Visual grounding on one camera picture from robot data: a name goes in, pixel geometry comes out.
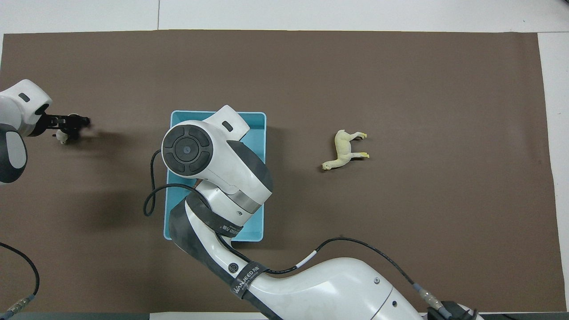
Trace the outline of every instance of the white stripe on cable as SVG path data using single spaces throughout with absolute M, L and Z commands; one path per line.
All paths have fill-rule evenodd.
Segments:
M 306 258 L 304 258 L 304 260 L 302 260 L 301 262 L 296 264 L 296 268 L 300 268 L 301 266 L 303 266 L 305 263 L 307 263 L 310 259 L 312 259 L 312 257 L 314 257 L 316 254 L 318 253 L 318 251 L 314 250 L 312 251 Z

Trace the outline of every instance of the brown mat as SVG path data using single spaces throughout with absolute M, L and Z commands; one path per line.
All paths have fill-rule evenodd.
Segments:
M 265 238 L 237 244 L 273 269 L 344 235 L 385 251 L 444 300 L 483 311 L 565 310 L 536 34 L 150 31 L 6 35 L 0 89 L 31 79 L 48 111 L 93 121 L 79 144 L 28 138 L 0 192 L 2 241 L 42 276 L 29 311 L 253 311 L 142 215 L 170 113 L 267 114 L 275 179 Z M 370 159 L 323 173 L 337 130 Z M 157 179 L 165 169 L 157 163 Z M 350 243 L 419 311 L 381 257 Z M 32 289 L 0 251 L 0 306 Z

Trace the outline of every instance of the circular joint cap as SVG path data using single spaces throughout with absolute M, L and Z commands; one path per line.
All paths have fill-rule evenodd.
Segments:
M 229 272 L 235 273 L 239 270 L 239 266 L 235 262 L 232 262 L 229 264 L 228 269 L 229 269 Z
M 209 134 L 196 125 L 179 125 L 172 128 L 162 142 L 166 166 L 179 175 L 202 172 L 213 156 Z

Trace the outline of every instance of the black strap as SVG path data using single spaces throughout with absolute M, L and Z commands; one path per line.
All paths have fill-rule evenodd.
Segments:
M 231 292 L 239 299 L 243 299 L 243 295 L 249 290 L 251 282 L 266 270 L 268 270 L 266 266 L 256 261 L 251 261 L 241 269 L 241 272 L 239 272 L 237 278 L 231 284 Z
M 203 223 L 211 228 L 211 230 L 225 237 L 233 238 L 243 229 L 243 227 L 225 220 L 220 215 L 211 211 L 195 192 L 190 192 L 188 196 L 185 197 L 185 201 L 188 206 L 192 208 L 193 213 L 196 214 Z

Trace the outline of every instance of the black cable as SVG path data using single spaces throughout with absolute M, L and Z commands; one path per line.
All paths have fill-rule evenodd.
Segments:
M 150 192 L 150 194 L 146 197 L 146 200 L 144 201 L 144 207 L 143 212 L 144 215 L 149 217 L 152 215 L 152 211 L 154 210 L 154 208 L 152 208 L 152 211 L 148 212 L 146 211 L 146 206 L 148 205 L 148 202 L 150 201 L 150 199 L 152 199 L 153 197 L 156 196 L 156 193 L 162 189 L 166 189 L 166 188 L 170 188 L 170 187 L 178 187 L 178 188 L 184 188 L 186 190 L 190 190 L 190 191 L 194 191 L 197 196 L 201 199 L 201 201 L 204 202 L 204 204 L 208 207 L 211 208 L 211 206 L 209 205 L 208 199 L 206 199 L 204 197 L 203 194 L 199 193 L 198 190 L 196 190 L 194 187 L 190 187 L 190 186 L 186 186 L 185 184 L 181 184 L 181 183 L 168 183 L 168 184 L 164 184 L 163 186 L 159 186 L 158 188 L 155 188 L 154 190 L 152 190 L 152 192 Z
M 38 290 L 39 290 L 39 272 L 38 269 L 35 267 L 35 264 L 32 262 L 32 260 L 30 258 L 28 258 L 28 256 L 26 256 L 23 252 L 21 252 L 20 250 L 13 248 L 5 243 L 0 242 L 0 247 L 4 247 L 12 252 L 17 253 L 18 255 L 20 255 L 20 257 L 24 258 L 24 260 L 26 262 L 28 262 L 28 264 L 32 267 L 32 270 L 34 271 L 34 275 L 36 277 L 36 285 L 34 288 L 34 296 L 38 294 Z
M 154 183 L 154 159 L 160 152 L 161 152 L 160 149 L 156 150 L 156 152 L 152 155 L 152 158 L 150 159 L 150 185 L 152 186 L 152 190 L 156 188 L 156 185 Z M 152 196 L 152 202 L 150 203 L 150 214 L 152 214 L 152 212 L 154 211 L 155 205 L 156 205 L 156 194 Z
M 403 271 L 403 269 L 401 269 L 401 267 L 400 267 L 398 264 L 396 264 L 395 261 L 393 261 L 393 260 L 392 260 L 390 257 L 388 257 L 385 253 L 383 253 L 383 252 L 379 251 L 378 249 L 376 249 L 375 247 L 373 247 L 373 246 L 371 246 L 371 245 L 369 245 L 369 244 L 367 244 L 367 243 L 365 243 L 365 242 L 363 242 L 363 241 L 359 241 L 359 240 L 357 240 L 357 239 L 346 238 L 346 237 L 331 238 L 331 239 L 328 239 L 328 240 L 322 242 L 322 244 L 320 244 L 320 245 L 318 246 L 318 248 L 316 248 L 315 251 L 318 252 L 318 251 L 320 251 L 320 249 L 322 249 L 322 247 L 324 247 L 324 246 L 327 245 L 328 243 L 330 243 L 330 242 L 332 242 L 332 241 L 338 241 L 338 240 L 344 240 L 344 241 L 355 242 L 355 243 L 361 244 L 361 245 L 363 245 L 363 246 L 365 246 L 365 247 L 368 247 L 368 248 L 370 248 L 371 250 L 374 250 L 374 251 L 377 252 L 380 256 L 384 257 L 387 261 L 389 261 L 389 263 L 391 263 L 391 264 L 405 277 L 405 279 L 407 279 L 407 281 L 408 281 L 409 283 L 411 283 L 412 285 L 415 284 L 415 281 L 413 281 L 413 280 L 407 275 L 407 273 L 405 273 L 405 271 Z
M 225 247 L 225 249 L 231 251 L 232 254 L 238 256 L 239 258 L 241 258 L 243 261 L 245 261 L 246 263 L 250 263 L 251 259 L 247 258 L 247 256 L 245 256 L 243 253 L 237 251 L 235 248 L 231 247 L 227 242 L 225 242 L 225 240 L 223 240 L 223 238 L 221 237 L 221 234 L 216 232 L 216 236 L 217 239 L 219 240 L 219 242 L 221 242 L 221 244 Z M 291 271 L 296 270 L 297 267 L 296 266 L 292 266 L 288 269 L 285 270 L 272 270 L 272 269 L 268 269 L 265 272 L 268 274 L 285 274 L 285 273 L 289 273 Z

